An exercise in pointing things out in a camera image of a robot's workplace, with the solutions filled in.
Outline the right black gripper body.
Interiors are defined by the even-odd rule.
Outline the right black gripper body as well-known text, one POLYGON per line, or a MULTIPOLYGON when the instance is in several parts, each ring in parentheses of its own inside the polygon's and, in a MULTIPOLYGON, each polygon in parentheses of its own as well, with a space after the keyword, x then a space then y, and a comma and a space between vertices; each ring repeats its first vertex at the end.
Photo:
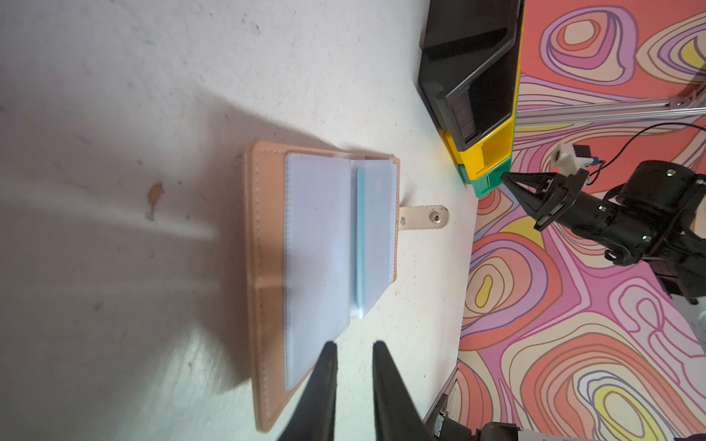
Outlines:
POLYGON ((576 236, 604 246, 606 259, 615 266, 639 263, 657 235, 649 220, 584 192, 557 222, 576 236))

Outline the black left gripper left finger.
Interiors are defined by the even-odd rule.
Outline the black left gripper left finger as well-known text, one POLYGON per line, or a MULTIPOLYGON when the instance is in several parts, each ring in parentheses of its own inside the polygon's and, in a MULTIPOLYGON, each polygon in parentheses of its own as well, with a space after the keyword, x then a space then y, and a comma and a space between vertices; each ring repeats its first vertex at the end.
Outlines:
POLYGON ((336 422, 338 347, 326 342, 290 422, 279 440, 333 440, 336 422))

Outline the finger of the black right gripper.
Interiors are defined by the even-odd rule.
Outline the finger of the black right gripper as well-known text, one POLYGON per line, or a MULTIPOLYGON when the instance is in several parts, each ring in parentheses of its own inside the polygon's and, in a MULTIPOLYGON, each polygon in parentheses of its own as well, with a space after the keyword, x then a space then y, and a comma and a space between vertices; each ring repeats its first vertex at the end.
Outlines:
POLYGON ((559 173, 504 173, 502 183, 512 193, 527 215, 536 215, 542 206, 546 191, 550 185, 569 183, 582 183, 588 180, 588 170, 579 170, 575 175, 562 175, 559 173))
POLYGON ((546 191, 542 206, 536 212, 534 229, 542 232, 550 224, 557 221, 577 202, 584 185, 580 182, 551 184, 546 191))

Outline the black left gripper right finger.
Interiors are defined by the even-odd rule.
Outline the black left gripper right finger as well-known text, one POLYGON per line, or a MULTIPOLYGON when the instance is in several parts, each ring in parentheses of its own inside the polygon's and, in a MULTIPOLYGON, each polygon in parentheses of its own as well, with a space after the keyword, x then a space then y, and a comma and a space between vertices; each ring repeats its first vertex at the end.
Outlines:
POLYGON ((383 341, 372 348, 374 422, 377 440, 432 440, 383 341))

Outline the tan leather card holder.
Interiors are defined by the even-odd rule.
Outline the tan leather card holder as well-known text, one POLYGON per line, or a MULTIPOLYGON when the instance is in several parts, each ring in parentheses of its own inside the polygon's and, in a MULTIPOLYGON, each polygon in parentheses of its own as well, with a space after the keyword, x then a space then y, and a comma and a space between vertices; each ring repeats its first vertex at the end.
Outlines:
POLYGON ((259 141, 246 152, 246 283, 257 429, 267 433, 325 343, 397 276, 398 236, 443 228, 441 205, 404 207, 392 155, 259 141))

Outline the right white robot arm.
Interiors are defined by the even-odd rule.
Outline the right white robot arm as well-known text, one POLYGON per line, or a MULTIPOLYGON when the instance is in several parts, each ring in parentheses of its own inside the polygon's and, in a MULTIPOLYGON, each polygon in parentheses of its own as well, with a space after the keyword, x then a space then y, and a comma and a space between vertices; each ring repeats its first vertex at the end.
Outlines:
POLYGON ((627 182, 597 198, 583 188, 588 170, 573 175, 501 176, 543 231, 553 223, 605 247, 615 266, 649 264, 663 291, 691 305, 705 295, 705 241, 691 229, 705 197, 705 177, 665 161, 643 161, 627 182))

